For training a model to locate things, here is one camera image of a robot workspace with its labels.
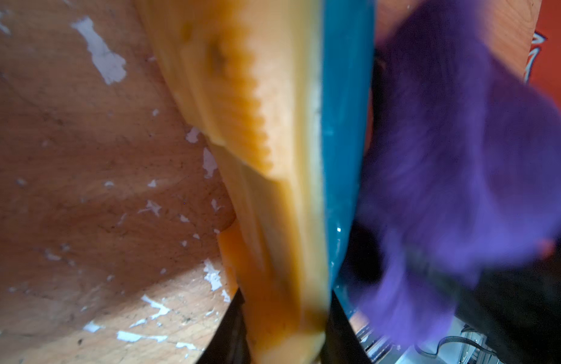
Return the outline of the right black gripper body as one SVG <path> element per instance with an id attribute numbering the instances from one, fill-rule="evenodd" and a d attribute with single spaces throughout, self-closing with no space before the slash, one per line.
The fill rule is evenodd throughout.
<path id="1" fill-rule="evenodd" d="M 355 223 L 344 274 L 372 330 L 423 349 L 454 319 L 505 363 L 561 363 L 561 232 Z"/>

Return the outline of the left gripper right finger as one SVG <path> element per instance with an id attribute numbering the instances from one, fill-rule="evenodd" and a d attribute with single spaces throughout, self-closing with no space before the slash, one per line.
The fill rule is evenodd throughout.
<path id="1" fill-rule="evenodd" d="M 371 364 L 338 300 L 332 293 L 321 364 Z"/>

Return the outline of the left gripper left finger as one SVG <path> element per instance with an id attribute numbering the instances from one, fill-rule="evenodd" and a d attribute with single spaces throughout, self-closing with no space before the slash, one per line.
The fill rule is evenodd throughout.
<path id="1" fill-rule="evenodd" d="M 244 297 L 237 290 L 214 337 L 197 360 L 197 364 L 249 364 L 250 349 L 242 305 Z"/>

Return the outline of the purple cloth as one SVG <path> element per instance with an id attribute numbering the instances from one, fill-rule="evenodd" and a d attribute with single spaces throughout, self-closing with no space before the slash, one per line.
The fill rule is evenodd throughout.
<path id="1" fill-rule="evenodd" d="M 561 234 L 561 112 L 486 47 L 483 1 L 426 1 L 382 55 L 383 101 L 356 221 L 381 278 L 351 288 L 374 331 L 402 346 L 444 335 L 456 302 L 411 259 L 474 287 L 539 259 Z"/>

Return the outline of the teal boot with yellow sole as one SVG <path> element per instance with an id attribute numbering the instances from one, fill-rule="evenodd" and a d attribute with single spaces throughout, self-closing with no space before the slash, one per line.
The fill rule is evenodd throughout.
<path id="1" fill-rule="evenodd" d="M 136 6 L 233 204 L 218 245 L 251 363 L 320 363 L 359 190 L 374 2 Z"/>

